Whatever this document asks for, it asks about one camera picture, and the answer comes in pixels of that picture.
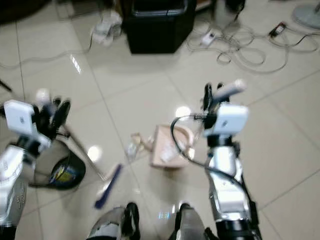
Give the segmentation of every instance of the white floor tile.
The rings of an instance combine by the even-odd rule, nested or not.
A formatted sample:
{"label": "white floor tile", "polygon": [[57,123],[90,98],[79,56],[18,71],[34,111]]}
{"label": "white floor tile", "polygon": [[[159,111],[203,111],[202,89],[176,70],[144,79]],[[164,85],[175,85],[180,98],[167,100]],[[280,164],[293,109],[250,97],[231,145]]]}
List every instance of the white floor tile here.
{"label": "white floor tile", "polygon": [[[53,4],[17,23],[21,60],[52,58],[65,51],[81,51],[81,45],[69,21],[59,21]],[[22,65],[23,77],[33,75],[57,63],[56,60],[28,61]]]}
{"label": "white floor tile", "polygon": [[[97,12],[72,19],[71,23],[83,49],[88,48],[91,31],[99,22],[101,22],[101,16]],[[95,46],[96,43],[93,41],[92,47],[95,48]]]}
{"label": "white floor tile", "polygon": [[26,202],[23,209],[23,215],[33,212],[38,208],[37,190],[33,187],[28,187],[26,191]]}
{"label": "white floor tile", "polygon": [[8,139],[3,139],[0,141],[0,152],[1,153],[6,149],[8,143],[9,143]]}
{"label": "white floor tile", "polygon": [[108,173],[114,164],[125,162],[121,141],[103,101],[72,112],[68,125],[102,172]]}
{"label": "white floor tile", "polygon": [[102,99],[95,78],[83,56],[61,58],[55,65],[23,78],[26,98],[34,102],[38,89],[46,88],[51,96],[71,99],[76,110]]}
{"label": "white floor tile", "polygon": [[237,139],[248,189],[262,207],[319,169],[320,152],[267,99],[249,109]]}
{"label": "white floor tile", "polygon": [[15,239],[42,240],[41,223],[38,211],[33,211],[22,216],[16,230]]}
{"label": "white floor tile", "polygon": [[97,191],[102,183],[97,181],[81,188],[74,194],[60,198],[40,209],[44,239],[86,239],[92,226],[107,211],[114,207],[136,202],[140,213],[141,239],[157,237],[150,223],[144,200],[129,167],[124,168],[101,210],[94,208]]}
{"label": "white floor tile", "polygon": [[317,72],[270,98],[320,147],[320,114],[316,110],[319,102],[319,78],[320,72]]}
{"label": "white floor tile", "polygon": [[8,144],[14,137],[16,137],[16,134],[8,129],[7,121],[1,117],[0,118],[0,141],[5,141],[5,143]]}
{"label": "white floor tile", "polygon": [[[202,25],[205,24],[206,23],[203,23],[201,22],[201,20],[199,20],[201,30],[203,28]],[[171,72],[183,68],[190,68],[194,64],[198,64],[201,60],[204,59],[204,57],[211,56],[212,54],[212,51],[191,52],[186,44],[182,44],[180,48],[178,48],[177,51],[173,54],[160,54],[156,55],[155,57],[166,72]]]}
{"label": "white floor tile", "polygon": [[[125,164],[127,162],[125,152],[103,101],[84,107],[78,111],[72,111],[68,117],[67,124],[89,154],[90,148],[96,149],[96,155],[91,155],[92,160],[95,161],[94,164],[105,175],[110,172],[114,165],[118,163]],[[86,174],[78,188],[82,188],[98,180],[99,177],[91,168],[87,158],[81,154],[71,139],[68,142],[71,150],[86,164]],[[67,191],[38,189],[39,205],[46,205],[62,196],[76,192],[78,188],[75,187]]]}
{"label": "white floor tile", "polygon": [[87,58],[104,97],[166,77],[154,55],[131,55],[126,36],[94,46]]}
{"label": "white floor tile", "polygon": [[263,210],[282,239],[319,239],[319,181],[317,173]]}
{"label": "white floor tile", "polygon": [[0,104],[5,103],[5,101],[15,99],[15,100],[24,100],[24,89],[21,78],[5,81],[5,79],[1,79],[4,84],[6,84],[9,88],[12,89],[12,93],[7,91],[5,88],[0,86]]}
{"label": "white floor tile", "polygon": [[21,81],[16,24],[1,25],[0,32],[0,79],[8,84]]}
{"label": "white floor tile", "polygon": [[167,78],[157,79],[106,100],[123,143],[140,132],[147,139],[157,124],[170,124],[178,107],[186,104]]}
{"label": "white floor tile", "polygon": [[259,229],[263,240],[281,240],[262,211],[259,212]]}
{"label": "white floor tile", "polygon": [[247,85],[247,90],[241,94],[233,96],[231,99],[235,103],[250,104],[263,97],[263,93],[251,81],[251,77],[244,71],[237,69],[234,65],[220,65],[216,62],[216,54],[203,55],[203,59],[190,66],[182,67],[178,70],[171,70],[167,74],[177,86],[181,94],[187,99],[194,111],[201,111],[200,99],[204,97],[204,89],[207,83],[212,84],[214,93],[218,83],[229,84],[237,79],[243,79]]}
{"label": "white floor tile", "polygon": [[160,238],[169,239],[182,203],[194,207],[204,225],[215,231],[205,171],[193,165],[175,170],[154,168],[149,158],[144,157],[131,166]]}
{"label": "white floor tile", "polygon": [[[248,1],[246,8],[240,14],[240,22],[245,26],[254,29],[259,34],[267,34],[275,28],[280,22],[285,22],[290,28],[298,29],[303,32],[316,32],[305,26],[297,24],[293,18],[292,13],[294,9],[300,4],[314,4],[314,0],[296,0],[296,1]],[[285,31],[284,34],[288,39],[289,44],[296,43],[302,35],[292,34]],[[320,43],[320,38],[315,36],[314,39]],[[282,36],[278,36],[276,41],[284,43]],[[261,70],[271,70],[280,67],[284,62],[284,50],[275,47],[268,43],[268,41],[256,41],[249,47],[258,48],[266,53],[266,63],[262,65]],[[311,50],[313,46],[308,38],[302,41],[294,50]],[[320,69],[319,66],[320,55],[318,51],[307,54],[296,53],[290,50],[288,64],[284,69],[268,75],[255,76],[254,80],[266,92],[271,93],[284,86],[293,83],[304,76],[315,72]]]}

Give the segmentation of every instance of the blue brush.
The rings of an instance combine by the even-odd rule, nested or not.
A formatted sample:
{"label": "blue brush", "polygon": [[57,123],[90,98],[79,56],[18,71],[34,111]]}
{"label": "blue brush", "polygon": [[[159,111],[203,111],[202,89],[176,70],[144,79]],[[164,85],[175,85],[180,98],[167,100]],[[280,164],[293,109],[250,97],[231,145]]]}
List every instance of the blue brush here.
{"label": "blue brush", "polygon": [[96,209],[101,209],[101,208],[105,205],[105,203],[106,203],[106,201],[107,201],[107,199],[108,199],[108,196],[109,196],[109,194],[110,194],[110,192],[111,192],[111,189],[112,189],[114,183],[116,182],[116,180],[117,180],[117,178],[118,178],[118,176],[119,176],[119,174],[120,174],[120,172],[121,172],[122,167],[123,167],[122,164],[119,164],[119,165],[116,167],[116,170],[115,170],[114,173],[113,173],[113,176],[112,176],[112,179],[111,179],[109,185],[107,186],[107,188],[106,188],[105,191],[103,192],[101,198],[100,198],[99,200],[97,200],[97,201],[95,202],[95,204],[94,204],[94,207],[95,207]]}

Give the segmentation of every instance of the black bin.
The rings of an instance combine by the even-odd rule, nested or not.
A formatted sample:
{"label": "black bin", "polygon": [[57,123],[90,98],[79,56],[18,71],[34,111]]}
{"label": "black bin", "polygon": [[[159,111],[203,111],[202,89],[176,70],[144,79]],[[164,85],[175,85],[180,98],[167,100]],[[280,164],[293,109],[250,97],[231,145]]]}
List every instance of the black bin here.
{"label": "black bin", "polygon": [[196,0],[135,0],[123,28],[132,54],[174,53],[193,29]]}

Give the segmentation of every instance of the tile grout line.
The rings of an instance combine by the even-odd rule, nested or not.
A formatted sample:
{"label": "tile grout line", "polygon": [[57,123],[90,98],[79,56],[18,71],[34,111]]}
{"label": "tile grout line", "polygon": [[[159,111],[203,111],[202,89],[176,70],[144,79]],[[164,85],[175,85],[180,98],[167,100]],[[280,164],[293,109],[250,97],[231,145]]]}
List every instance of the tile grout line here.
{"label": "tile grout line", "polygon": [[[125,165],[125,166],[123,167],[123,169],[125,169],[125,168],[127,168],[127,167],[130,167],[130,169],[132,170],[131,164]],[[139,182],[137,181],[137,176],[135,175],[135,173],[134,173],[133,170],[132,170],[132,173],[133,173],[134,177],[136,178],[136,182],[137,182],[138,185],[139,185]],[[81,187],[78,187],[78,188],[76,189],[76,191],[78,191],[79,189],[82,189],[83,187],[86,187],[86,186],[88,186],[88,185],[91,185],[91,184],[94,184],[94,183],[97,183],[97,182],[101,182],[101,180],[100,180],[100,179],[96,179],[96,180],[90,181],[90,182],[88,182],[87,184],[84,184],[84,185],[82,185]],[[53,201],[47,202],[47,203],[43,204],[42,206],[39,206],[38,193],[37,193],[37,205],[38,205],[38,208],[36,208],[36,209],[34,209],[34,210],[32,210],[32,211],[24,214],[22,217],[27,216],[27,215],[29,215],[29,214],[31,214],[31,213],[34,213],[35,211],[38,211],[38,217],[39,217],[40,227],[41,227],[41,235],[42,235],[42,239],[44,239],[43,230],[42,230],[42,225],[41,225],[40,209],[42,209],[42,208],[44,208],[44,207],[46,207],[46,206],[48,206],[48,205],[50,205],[50,204],[58,201],[58,200],[64,199],[64,198],[72,195],[72,194],[75,193],[76,191],[72,191],[72,192],[70,192],[70,193],[68,193],[68,194],[66,194],[66,195],[63,195],[63,196],[61,196],[61,197],[59,197],[59,198],[57,198],[57,199],[55,199],[55,200],[53,200]],[[143,199],[143,202],[146,203],[145,197],[144,197],[144,195],[143,195],[142,193],[141,193],[141,197],[142,197],[142,199]],[[147,213],[148,213],[148,215],[149,215],[149,218],[151,219],[151,214],[150,214],[149,208],[146,207],[146,210],[147,210]],[[153,224],[152,224],[152,226],[153,226],[153,228],[154,228],[155,233],[157,234],[157,239],[158,239],[158,240],[161,240],[161,239],[160,239],[160,236],[159,236],[159,234],[158,234],[157,228],[156,228]]]}
{"label": "tile grout line", "polygon": [[44,228],[43,228],[42,221],[41,221],[40,208],[39,208],[39,197],[38,197],[37,189],[35,190],[35,194],[36,194],[36,205],[38,206],[38,208],[36,210],[37,210],[37,214],[38,214],[38,218],[39,218],[41,239],[44,240],[45,235],[44,235]]}
{"label": "tile grout line", "polygon": [[273,200],[271,200],[268,203],[266,203],[265,205],[263,205],[259,210],[261,210],[261,211],[264,210],[265,208],[267,208],[268,206],[273,204],[275,201],[277,201],[278,199],[282,198],[284,195],[288,194],[289,192],[294,190],[296,187],[298,187],[299,185],[303,184],[305,181],[307,181],[308,179],[312,178],[314,175],[316,175],[318,173],[320,173],[320,168],[318,170],[316,170],[314,173],[312,173],[311,175],[305,177],[304,179],[302,179],[301,181],[299,181],[298,183],[296,183],[295,185],[293,185],[292,187],[287,189],[286,191],[284,191],[283,193],[279,194]]}
{"label": "tile grout line", "polygon": [[20,76],[21,76],[21,86],[22,86],[23,100],[25,101],[26,100],[26,93],[25,93],[24,76],[23,76],[23,73],[22,73],[22,63],[21,63],[21,55],[20,55],[20,46],[19,46],[19,36],[18,36],[17,21],[15,21],[15,35],[16,35],[16,43],[17,43],[18,58],[19,58],[19,67],[20,67]]}
{"label": "tile grout line", "polygon": [[277,234],[277,236],[280,238],[280,240],[283,240],[283,238],[281,237],[280,233],[278,232],[276,227],[272,224],[271,220],[268,218],[266,213],[263,210],[261,210],[261,212],[262,212],[263,216],[266,218],[266,220],[269,222],[269,224],[271,225],[272,229],[275,231],[275,234]]}
{"label": "tile grout line", "polygon": [[[112,121],[113,127],[114,127],[114,129],[115,129],[115,131],[116,131],[116,134],[117,134],[119,140],[120,140],[120,143],[121,143],[121,145],[122,145],[122,149],[123,149],[123,151],[125,151],[126,147],[125,147],[125,145],[124,145],[124,143],[123,143],[123,141],[122,141],[122,139],[121,139],[121,137],[120,137],[120,133],[119,133],[117,127],[116,127],[114,118],[112,117],[111,112],[110,112],[110,110],[109,110],[109,108],[108,108],[106,99],[105,99],[104,96],[103,96],[103,93],[102,93],[101,88],[100,88],[100,85],[99,85],[99,83],[98,83],[98,81],[97,81],[96,75],[95,75],[95,73],[94,73],[91,65],[90,65],[89,63],[88,63],[88,65],[89,65],[89,67],[90,67],[90,69],[91,69],[91,72],[92,72],[92,74],[93,74],[94,81],[95,81],[97,87],[99,88],[99,92],[100,92],[100,94],[101,94],[101,96],[102,96],[102,99],[103,99],[105,108],[106,108],[106,110],[107,110],[107,112],[108,112],[108,114],[109,114],[109,116],[110,116],[110,119],[111,119],[111,121]],[[132,174],[133,174],[133,176],[134,176],[134,178],[135,178],[135,181],[136,181],[136,183],[137,183],[137,186],[138,186],[139,189],[141,189],[140,184],[139,184],[139,181],[138,181],[138,178],[137,178],[137,176],[136,176],[136,174],[135,174],[135,171],[132,169],[132,165],[131,165],[131,163],[129,162],[128,158],[127,158],[127,161],[128,161],[128,166],[130,167],[130,169],[131,169],[131,171],[132,171]],[[145,206],[146,206],[146,209],[147,209],[149,218],[151,219],[150,210],[149,210],[149,208],[148,208],[146,199],[145,199],[145,197],[144,197],[144,195],[143,195],[142,192],[141,192],[141,197],[142,197],[143,202],[144,202],[144,204],[145,204]],[[156,235],[157,235],[158,240],[160,240],[160,235],[159,235],[159,233],[158,233],[158,231],[157,231],[156,226],[155,226],[154,224],[152,224],[152,226],[153,226],[153,228],[154,228],[154,230],[155,230],[155,233],[156,233]]]}
{"label": "tile grout line", "polygon": [[313,72],[311,72],[311,73],[309,73],[309,74],[307,74],[307,75],[299,78],[298,80],[289,83],[288,85],[282,86],[282,87],[280,87],[280,88],[277,89],[277,90],[274,90],[274,91],[272,91],[272,92],[267,93],[265,96],[262,97],[262,99],[267,98],[267,97],[270,97],[270,96],[272,96],[272,95],[274,95],[274,94],[277,94],[277,93],[285,90],[286,88],[289,88],[289,87],[291,87],[291,86],[299,83],[300,81],[303,81],[303,80],[307,79],[308,77],[310,77],[310,76],[312,76],[312,75],[314,75],[314,74],[316,74],[316,73],[318,73],[318,72],[320,72],[320,69],[318,69],[318,70],[316,70],[316,71],[313,71]]}
{"label": "tile grout line", "polygon": [[[307,76],[303,77],[302,79],[288,85],[287,87],[290,87],[292,85],[294,85],[295,83],[298,83],[310,76],[312,76],[313,74],[316,74],[320,72],[320,70],[317,70],[311,74],[308,74]],[[279,91],[275,91],[272,94],[278,93],[282,90],[284,90],[286,87],[280,89]],[[282,109],[280,107],[277,106],[277,104],[275,103],[275,101],[272,100],[272,98],[270,98],[270,96],[272,94],[269,94],[268,96],[266,96],[268,102],[274,106],[281,114],[283,114],[283,116],[290,122],[293,124],[293,126],[295,127],[295,129],[302,134],[306,140],[312,145],[314,146],[318,151],[320,151],[320,147],[307,135],[307,133],[305,133],[305,131],[289,116],[287,115],[285,112],[282,111]],[[281,193],[280,195],[278,195],[277,197],[275,197],[274,199],[272,199],[271,201],[267,202],[264,206],[261,207],[261,210],[265,209],[267,206],[269,206],[270,204],[274,203],[276,200],[278,200],[279,198],[281,198],[282,196],[286,195],[287,193],[289,193],[291,190],[293,190],[294,188],[296,188],[297,186],[299,186],[300,184],[302,184],[303,182],[305,182],[306,180],[308,180],[309,178],[313,177],[314,175],[316,175],[317,173],[320,172],[320,168],[317,169],[315,172],[313,172],[312,174],[308,175],[307,177],[305,177],[303,180],[299,181],[298,183],[296,183],[294,186],[290,187],[288,190],[284,191],[283,193]]]}
{"label": "tile grout line", "polygon": [[52,204],[52,203],[56,202],[57,200],[62,199],[62,198],[64,198],[64,197],[66,197],[66,196],[69,196],[69,195],[75,193],[76,191],[78,191],[78,190],[80,190],[80,189],[82,189],[82,188],[84,188],[84,187],[86,187],[86,186],[88,186],[88,185],[90,185],[90,184],[93,184],[93,183],[95,183],[95,182],[97,182],[97,181],[100,181],[100,179],[96,179],[96,180],[89,181],[89,182],[87,182],[86,184],[83,184],[82,186],[76,186],[76,187],[72,188],[72,190],[74,190],[74,191],[71,191],[71,192],[69,192],[69,193],[67,193],[67,194],[65,194],[65,195],[63,195],[63,196],[60,196],[60,197],[54,199],[54,200],[48,201],[47,203],[45,203],[45,204],[43,204],[43,205],[39,205],[39,204],[38,204],[38,209],[42,209],[43,207],[45,207],[45,206],[47,206],[47,205],[49,205],[49,204]]}
{"label": "tile grout line", "polygon": [[175,82],[173,81],[173,79],[170,77],[170,75],[168,74],[168,72],[164,69],[164,67],[162,66],[161,62],[159,61],[158,58],[155,58],[155,60],[158,62],[159,66],[161,66],[161,70],[164,72],[164,75],[167,77],[167,79],[169,80],[169,82],[173,85],[174,89],[178,92],[178,94],[180,95],[180,97],[182,98],[182,100],[184,101],[185,104],[188,104],[187,99],[185,98],[185,96],[182,94],[182,92],[180,91],[180,89],[178,88],[178,86],[175,84]]}
{"label": "tile grout line", "polygon": [[110,94],[108,94],[107,96],[103,96],[103,95],[102,95],[102,97],[103,97],[104,99],[112,99],[112,98],[114,98],[114,97],[116,97],[116,96],[118,96],[118,95],[120,95],[120,94],[124,94],[124,93],[126,93],[126,92],[128,92],[128,91],[130,91],[130,90],[137,89],[137,88],[139,88],[139,87],[141,87],[141,86],[147,85],[148,83],[156,82],[157,80],[158,80],[157,78],[156,78],[156,79],[151,79],[151,80],[146,80],[146,81],[140,82],[140,83],[138,83],[138,84],[136,84],[136,85],[134,85],[134,86],[131,86],[131,87],[128,87],[128,88],[125,88],[125,89],[122,89],[122,90],[119,90],[119,91],[110,93]]}

